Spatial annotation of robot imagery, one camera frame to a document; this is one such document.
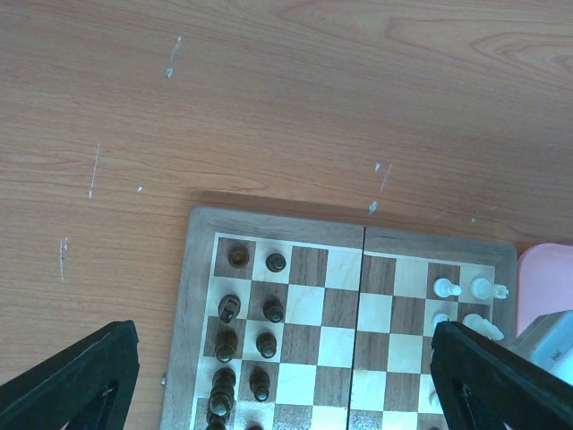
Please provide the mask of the white rook piece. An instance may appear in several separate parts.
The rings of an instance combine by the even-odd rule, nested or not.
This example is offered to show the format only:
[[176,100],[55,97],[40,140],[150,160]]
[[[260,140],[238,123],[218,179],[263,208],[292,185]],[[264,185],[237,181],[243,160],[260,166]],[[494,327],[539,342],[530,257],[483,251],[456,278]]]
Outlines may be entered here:
[[502,284],[495,284],[486,278],[476,278],[470,285],[471,294],[480,300],[487,300],[490,298],[507,299],[509,296],[509,289]]

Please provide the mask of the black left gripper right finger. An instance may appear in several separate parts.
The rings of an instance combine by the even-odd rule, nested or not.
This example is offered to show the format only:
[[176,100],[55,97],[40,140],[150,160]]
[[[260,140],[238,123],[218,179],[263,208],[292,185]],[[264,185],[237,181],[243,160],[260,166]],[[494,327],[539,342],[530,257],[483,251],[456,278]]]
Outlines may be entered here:
[[572,386],[460,322],[440,322],[431,375],[450,429],[570,429]]

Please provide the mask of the white chess piece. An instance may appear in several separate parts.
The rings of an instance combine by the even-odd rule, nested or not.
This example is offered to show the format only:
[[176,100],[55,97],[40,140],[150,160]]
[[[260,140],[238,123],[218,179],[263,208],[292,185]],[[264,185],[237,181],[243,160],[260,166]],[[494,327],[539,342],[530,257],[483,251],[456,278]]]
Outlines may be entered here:
[[432,323],[432,327],[433,329],[437,328],[437,325],[439,323],[444,323],[444,322],[449,322],[449,316],[447,314],[444,313],[437,313],[433,316],[431,323]]

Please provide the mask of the white pawn piece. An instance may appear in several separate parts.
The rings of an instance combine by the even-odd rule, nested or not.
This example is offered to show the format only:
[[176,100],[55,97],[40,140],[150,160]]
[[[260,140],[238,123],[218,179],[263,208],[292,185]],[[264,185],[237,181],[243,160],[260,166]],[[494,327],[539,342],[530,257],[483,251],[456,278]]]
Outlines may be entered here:
[[458,297],[462,293],[462,288],[446,278],[439,278],[433,283],[434,294],[441,298]]

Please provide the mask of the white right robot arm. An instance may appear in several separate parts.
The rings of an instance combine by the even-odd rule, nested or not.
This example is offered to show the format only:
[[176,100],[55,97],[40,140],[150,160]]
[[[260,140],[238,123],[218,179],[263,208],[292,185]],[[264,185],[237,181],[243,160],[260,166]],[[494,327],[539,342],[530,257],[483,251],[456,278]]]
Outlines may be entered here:
[[510,345],[530,363],[572,385],[572,311],[537,317]]

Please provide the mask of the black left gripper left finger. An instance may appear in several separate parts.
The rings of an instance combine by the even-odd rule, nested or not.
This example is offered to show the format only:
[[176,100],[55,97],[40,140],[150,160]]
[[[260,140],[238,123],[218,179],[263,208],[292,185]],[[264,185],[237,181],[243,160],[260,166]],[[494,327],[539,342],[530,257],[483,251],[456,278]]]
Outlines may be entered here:
[[122,429],[140,364],[134,321],[111,322],[1,385],[3,429]]

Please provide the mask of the white knight piece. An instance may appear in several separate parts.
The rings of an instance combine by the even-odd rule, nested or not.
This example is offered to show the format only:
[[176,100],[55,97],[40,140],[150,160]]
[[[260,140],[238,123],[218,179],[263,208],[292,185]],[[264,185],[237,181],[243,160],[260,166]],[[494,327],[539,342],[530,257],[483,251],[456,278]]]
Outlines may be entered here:
[[481,334],[489,340],[500,341],[504,339],[504,334],[501,330],[479,314],[466,315],[463,318],[462,323],[469,329]]

